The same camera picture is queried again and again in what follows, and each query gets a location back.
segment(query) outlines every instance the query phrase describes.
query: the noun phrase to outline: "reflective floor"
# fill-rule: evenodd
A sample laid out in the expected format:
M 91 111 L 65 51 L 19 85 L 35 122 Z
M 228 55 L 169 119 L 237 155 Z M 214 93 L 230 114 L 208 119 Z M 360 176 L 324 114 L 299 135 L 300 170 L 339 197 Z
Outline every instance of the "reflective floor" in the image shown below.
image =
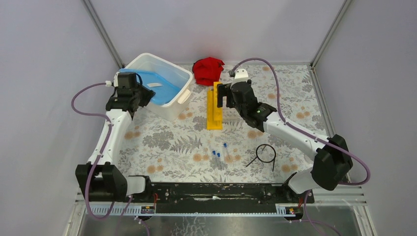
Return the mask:
M 343 236 L 357 236 L 360 231 L 354 212 L 348 206 L 310 206 L 310 218 L 334 226 Z M 144 225 L 124 216 L 116 233 L 119 217 L 95 221 L 84 216 L 81 236 L 146 236 Z M 321 235 L 309 223 L 289 223 L 277 217 L 153 217 L 146 221 L 151 236 L 281 236 Z M 327 236 L 337 235 L 322 228 Z

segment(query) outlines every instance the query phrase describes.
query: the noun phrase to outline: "red cloth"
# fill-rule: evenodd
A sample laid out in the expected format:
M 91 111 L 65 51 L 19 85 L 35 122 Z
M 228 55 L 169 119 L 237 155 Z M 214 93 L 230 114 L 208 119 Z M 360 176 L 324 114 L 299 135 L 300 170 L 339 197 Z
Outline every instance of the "red cloth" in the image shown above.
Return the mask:
M 216 58 L 204 58 L 193 65 L 194 78 L 199 85 L 213 86 L 219 81 L 224 63 Z

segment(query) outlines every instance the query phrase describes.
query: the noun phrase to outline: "plastic bin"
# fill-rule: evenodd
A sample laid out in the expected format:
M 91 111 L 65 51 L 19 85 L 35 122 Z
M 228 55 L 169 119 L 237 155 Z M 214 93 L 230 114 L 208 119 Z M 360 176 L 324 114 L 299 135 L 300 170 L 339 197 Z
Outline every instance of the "plastic bin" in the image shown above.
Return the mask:
M 175 120 L 188 106 L 191 98 L 189 87 L 191 81 L 193 81 L 193 75 L 188 70 L 150 53 L 140 54 L 126 68 L 155 72 L 164 77 L 169 83 L 181 88 L 170 102 L 164 105 L 156 105 L 150 102 L 146 106 L 148 110 L 166 120 Z

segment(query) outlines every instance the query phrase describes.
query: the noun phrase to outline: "white wall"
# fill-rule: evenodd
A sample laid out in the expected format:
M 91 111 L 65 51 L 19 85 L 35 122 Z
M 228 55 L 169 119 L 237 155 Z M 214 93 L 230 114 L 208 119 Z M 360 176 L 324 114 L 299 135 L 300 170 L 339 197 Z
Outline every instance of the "white wall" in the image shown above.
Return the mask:
M 103 124 L 71 98 L 117 68 L 79 0 L 1 1 L 0 32 L 0 235 L 59 236 Z M 109 90 L 77 106 L 104 112 Z
M 311 61 L 343 0 L 92 0 L 124 63 Z
M 363 189 L 382 236 L 417 231 L 416 12 L 415 0 L 354 1 L 317 66 L 337 133 L 371 168 Z

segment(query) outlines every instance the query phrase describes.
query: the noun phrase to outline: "floral pattern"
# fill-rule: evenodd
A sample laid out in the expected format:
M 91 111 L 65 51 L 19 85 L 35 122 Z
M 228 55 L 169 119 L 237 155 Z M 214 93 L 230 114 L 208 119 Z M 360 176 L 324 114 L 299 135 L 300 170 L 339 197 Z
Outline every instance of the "floral pattern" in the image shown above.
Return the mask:
M 191 71 L 192 65 L 182 66 Z M 220 81 L 229 83 L 231 65 L 224 66 Z M 266 66 L 243 65 L 258 100 L 276 107 L 276 85 Z M 324 120 L 306 65 L 276 65 L 280 103 L 289 119 L 325 134 Z M 271 182 L 281 183 L 293 172 L 311 167 L 304 154 L 279 137 L 249 127 L 236 110 L 223 108 L 223 129 L 206 130 L 206 87 L 192 83 L 191 102 L 174 121 L 139 109 L 122 142 L 119 169 L 124 175 L 147 175 L 153 182 Z M 270 144 L 272 162 L 255 160 L 255 149 Z

